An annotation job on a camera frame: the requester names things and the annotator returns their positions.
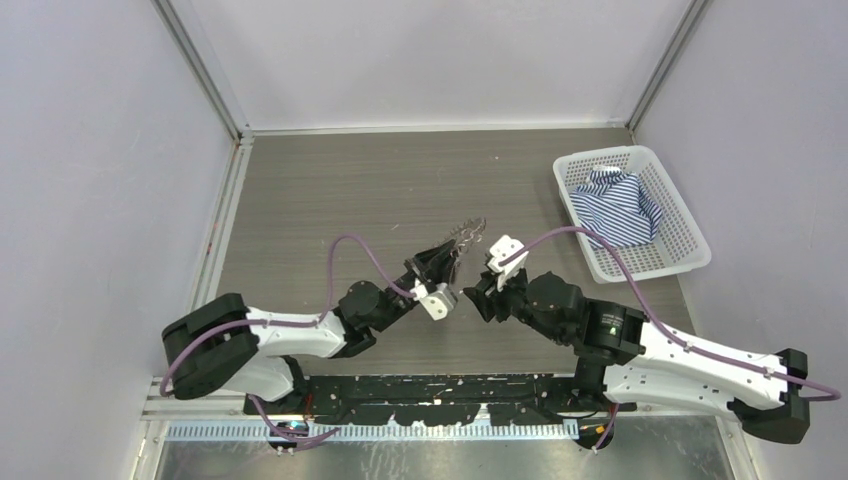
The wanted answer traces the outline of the numbered metal key ring disc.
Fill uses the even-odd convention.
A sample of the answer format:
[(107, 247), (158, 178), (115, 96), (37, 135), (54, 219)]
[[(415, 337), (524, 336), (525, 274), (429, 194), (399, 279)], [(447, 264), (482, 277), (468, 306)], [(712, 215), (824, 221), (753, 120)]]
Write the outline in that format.
[(468, 218), (463, 223), (453, 228), (444, 239), (437, 243), (437, 246), (444, 246), (447, 243), (453, 242), (453, 246), (450, 250), (452, 265), (449, 269), (448, 275), (449, 284), (456, 283), (462, 257), (475, 244), (482, 240), (485, 229), (486, 219), (484, 217)]

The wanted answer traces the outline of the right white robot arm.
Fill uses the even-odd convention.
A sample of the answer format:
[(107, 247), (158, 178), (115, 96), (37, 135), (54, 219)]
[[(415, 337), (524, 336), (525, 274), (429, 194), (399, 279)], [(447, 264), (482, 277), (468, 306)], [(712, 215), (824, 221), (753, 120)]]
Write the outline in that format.
[(807, 375), (807, 357), (794, 349), (753, 354), (718, 346), (724, 363), (696, 353), (711, 342), (685, 332), (667, 338), (637, 309), (592, 299), (548, 272), (524, 270), (505, 281), (484, 273), (463, 290), (486, 322), (510, 318), (577, 357), (569, 403), (583, 410), (615, 404), (661, 404), (740, 423), (758, 439), (798, 444), (810, 427), (810, 403), (784, 375)]

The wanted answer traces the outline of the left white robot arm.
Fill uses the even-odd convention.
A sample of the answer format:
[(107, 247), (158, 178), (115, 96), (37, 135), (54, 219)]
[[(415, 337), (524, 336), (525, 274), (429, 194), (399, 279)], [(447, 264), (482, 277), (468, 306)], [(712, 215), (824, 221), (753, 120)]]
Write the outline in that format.
[(339, 300), (329, 290), (317, 314), (266, 311), (223, 294), (162, 331), (168, 369), (160, 394), (192, 400), (231, 390), (296, 413), (307, 398), (296, 356), (357, 356), (418, 306), (445, 318), (457, 302), (451, 283), (459, 253), (457, 240), (445, 240), (405, 260), (404, 274), (384, 288), (357, 281)]

